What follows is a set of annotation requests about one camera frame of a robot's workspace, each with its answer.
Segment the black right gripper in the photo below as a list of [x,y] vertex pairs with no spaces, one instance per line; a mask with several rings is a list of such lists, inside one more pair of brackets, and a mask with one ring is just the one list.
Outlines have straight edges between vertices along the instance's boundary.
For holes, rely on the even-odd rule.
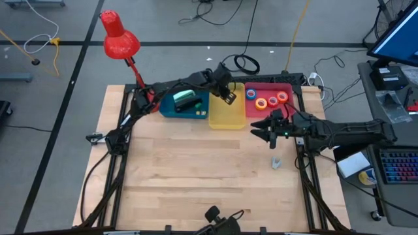
[[[258,128],[251,130],[251,133],[269,143],[270,149],[276,148],[277,136],[295,137],[294,125],[283,116],[281,109],[271,111],[269,116],[250,125]],[[275,125],[275,132],[267,130],[268,127],[273,125]]]

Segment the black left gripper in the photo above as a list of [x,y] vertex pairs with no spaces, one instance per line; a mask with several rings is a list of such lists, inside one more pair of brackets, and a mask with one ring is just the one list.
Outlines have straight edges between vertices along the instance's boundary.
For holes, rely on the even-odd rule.
[[213,95],[222,95],[222,99],[231,105],[236,99],[236,94],[229,89],[232,75],[228,68],[223,63],[219,63],[216,69],[210,73],[209,78],[210,92]]

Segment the black stapler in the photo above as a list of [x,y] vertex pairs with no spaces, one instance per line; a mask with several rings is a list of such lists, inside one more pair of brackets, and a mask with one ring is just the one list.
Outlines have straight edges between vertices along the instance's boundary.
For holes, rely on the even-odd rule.
[[174,110],[176,112],[183,112],[202,103],[200,96],[184,97],[174,101]]

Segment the light green eraser block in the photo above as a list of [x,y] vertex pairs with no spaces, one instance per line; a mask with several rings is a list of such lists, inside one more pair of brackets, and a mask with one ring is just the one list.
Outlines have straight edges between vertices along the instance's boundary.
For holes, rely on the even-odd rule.
[[192,89],[188,89],[188,90],[180,91],[174,94],[173,99],[174,99],[174,102],[180,102],[184,99],[194,97],[194,96],[195,96],[195,92]]

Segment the red plastic tray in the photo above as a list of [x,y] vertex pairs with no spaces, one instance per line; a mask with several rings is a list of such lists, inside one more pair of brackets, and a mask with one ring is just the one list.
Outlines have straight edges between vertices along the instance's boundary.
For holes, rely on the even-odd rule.
[[[279,102],[277,106],[267,107],[264,110],[258,110],[256,108],[256,100],[259,98],[264,98],[266,101],[269,100],[271,97],[277,97],[279,92],[284,92],[288,96],[288,100],[286,104],[293,105],[293,89],[291,84],[283,84],[283,83],[257,83],[257,82],[247,82],[245,83],[246,91],[249,89],[255,90],[255,98],[252,100],[246,99],[246,117],[247,118],[265,118],[267,117],[271,111],[280,109],[283,113],[283,116],[286,118],[288,116],[287,110],[285,109],[285,105],[282,102]],[[295,111],[290,108],[289,115],[292,116]]]

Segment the yellow plastic tray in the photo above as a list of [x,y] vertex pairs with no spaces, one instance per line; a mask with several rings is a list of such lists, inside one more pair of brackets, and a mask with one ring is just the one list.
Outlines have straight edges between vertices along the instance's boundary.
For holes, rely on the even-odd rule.
[[213,94],[209,95],[208,123],[212,129],[242,129],[246,126],[246,95],[243,83],[230,83],[236,98],[229,105]]

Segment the long black power strip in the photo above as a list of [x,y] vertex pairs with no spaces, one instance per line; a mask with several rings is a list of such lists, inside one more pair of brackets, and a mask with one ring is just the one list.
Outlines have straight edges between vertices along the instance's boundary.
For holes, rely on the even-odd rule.
[[284,74],[268,74],[268,75],[248,75],[235,76],[234,82],[248,83],[282,83],[291,84],[292,86],[301,86],[304,82],[304,75],[302,73],[284,73]]

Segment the blue plastic tray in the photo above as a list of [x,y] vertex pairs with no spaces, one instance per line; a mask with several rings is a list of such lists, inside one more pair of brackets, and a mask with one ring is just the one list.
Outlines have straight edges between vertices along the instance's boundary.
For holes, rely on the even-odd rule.
[[[187,118],[187,119],[206,119],[208,115],[209,106],[209,92],[195,91],[197,96],[202,98],[202,106],[200,108],[190,108],[183,112],[176,112],[174,110],[173,93],[166,95],[159,104],[159,112],[166,118]],[[202,115],[202,111],[207,111],[207,114]],[[196,111],[201,111],[200,115],[196,115]]]

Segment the white power adapter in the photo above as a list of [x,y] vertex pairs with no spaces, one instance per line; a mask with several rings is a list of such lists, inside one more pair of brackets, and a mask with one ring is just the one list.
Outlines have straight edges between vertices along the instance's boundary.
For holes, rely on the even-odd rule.
[[320,81],[320,84],[317,85],[317,86],[321,90],[321,100],[323,101],[324,98],[325,98],[325,93],[323,91],[324,88],[325,88],[325,84],[324,84],[324,81],[323,81],[322,77],[316,72],[311,72],[309,77],[306,80],[307,80],[307,83],[308,83],[309,86],[315,86],[315,81],[316,80]]

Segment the white box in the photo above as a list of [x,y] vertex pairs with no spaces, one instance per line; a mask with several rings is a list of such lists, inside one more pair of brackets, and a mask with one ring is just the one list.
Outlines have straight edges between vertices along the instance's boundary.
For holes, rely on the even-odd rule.
[[355,153],[337,162],[339,172],[343,178],[348,178],[370,166],[369,160],[362,152]]

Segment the grey side desk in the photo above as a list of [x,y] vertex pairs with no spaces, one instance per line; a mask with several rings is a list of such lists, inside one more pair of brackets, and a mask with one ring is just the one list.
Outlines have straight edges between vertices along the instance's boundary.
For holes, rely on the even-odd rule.
[[[372,67],[369,63],[359,63],[357,65],[359,76],[362,80],[366,98],[374,119],[382,119],[388,123],[391,122],[385,113],[385,105],[400,105],[403,110],[403,102],[408,93],[407,86],[398,91],[378,91],[370,77]],[[408,150],[418,152],[418,114],[412,116],[409,122],[400,122],[392,125],[397,141],[389,147],[391,150]],[[379,197],[386,202],[409,210],[418,215],[418,181],[412,183],[388,184],[383,176],[383,164],[379,159],[378,146],[372,146],[367,149],[372,165],[376,172]],[[390,225],[394,227],[418,228],[418,218],[402,212],[388,204],[382,204],[384,216]]]

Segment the red desk lamp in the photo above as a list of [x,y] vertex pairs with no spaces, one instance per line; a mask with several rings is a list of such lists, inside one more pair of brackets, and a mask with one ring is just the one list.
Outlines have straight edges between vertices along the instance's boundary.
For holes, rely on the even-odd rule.
[[101,22],[106,31],[104,52],[112,59],[122,59],[133,70],[139,88],[145,88],[133,56],[140,50],[140,41],[130,31],[126,30],[119,14],[114,10],[104,10],[100,14]]

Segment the clear plastic bag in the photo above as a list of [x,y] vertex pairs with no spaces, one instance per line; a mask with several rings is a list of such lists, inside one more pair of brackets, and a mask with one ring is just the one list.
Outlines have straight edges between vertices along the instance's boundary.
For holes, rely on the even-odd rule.
[[413,121],[405,110],[395,91],[376,91],[376,99],[391,123],[402,123]]

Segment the black mini computer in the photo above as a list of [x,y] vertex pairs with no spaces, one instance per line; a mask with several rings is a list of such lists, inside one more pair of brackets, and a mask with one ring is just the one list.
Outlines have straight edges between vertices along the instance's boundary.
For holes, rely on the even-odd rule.
[[370,77],[378,91],[397,91],[409,84],[409,80],[399,66],[374,69]]

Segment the backlit black keyboard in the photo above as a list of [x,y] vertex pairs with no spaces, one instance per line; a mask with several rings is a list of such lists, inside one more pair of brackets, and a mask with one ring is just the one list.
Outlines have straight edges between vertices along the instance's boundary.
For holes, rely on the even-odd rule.
[[418,184],[418,149],[379,149],[376,159],[385,184]]

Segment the computer monitor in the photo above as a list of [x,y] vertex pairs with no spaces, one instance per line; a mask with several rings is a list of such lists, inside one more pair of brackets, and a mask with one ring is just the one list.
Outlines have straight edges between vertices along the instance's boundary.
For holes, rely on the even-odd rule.
[[375,42],[371,57],[418,67],[418,0]]

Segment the yellow rod with black foot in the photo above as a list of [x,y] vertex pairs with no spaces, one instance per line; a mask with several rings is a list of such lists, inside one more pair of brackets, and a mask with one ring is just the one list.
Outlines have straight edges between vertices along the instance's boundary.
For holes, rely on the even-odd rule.
[[37,65],[40,64],[40,61],[38,59],[36,59],[33,56],[29,55],[22,47],[20,47],[14,40],[12,40],[1,29],[0,29],[0,35],[2,35],[3,37],[5,37],[12,45],[14,45],[15,47],[17,47],[17,49],[19,49],[19,51],[21,51],[21,53],[23,53],[26,57],[28,57],[31,60],[31,64],[32,65],[37,66]]

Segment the grey stand foot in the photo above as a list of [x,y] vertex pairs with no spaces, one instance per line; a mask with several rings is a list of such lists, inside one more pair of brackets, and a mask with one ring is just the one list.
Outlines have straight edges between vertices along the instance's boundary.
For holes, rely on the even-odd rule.
[[32,82],[30,73],[0,73],[0,82]]

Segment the grey cart base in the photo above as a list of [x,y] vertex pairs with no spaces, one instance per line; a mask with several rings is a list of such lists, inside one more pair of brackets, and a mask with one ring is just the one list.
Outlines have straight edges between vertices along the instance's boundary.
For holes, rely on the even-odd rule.
[[31,5],[32,7],[38,6],[38,5],[59,5],[61,7],[66,6],[64,0],[0,0],[0,1],[13,9],[17,9],[22,6],[28,7],[29,5]]

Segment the black chair base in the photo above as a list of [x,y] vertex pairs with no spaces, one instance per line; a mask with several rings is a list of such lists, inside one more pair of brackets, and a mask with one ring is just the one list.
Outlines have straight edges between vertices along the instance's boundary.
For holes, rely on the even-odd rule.
[[11,116],[12,113],[11,103],[8,101],[0,101],[0,127],[5,124],[6,118]]

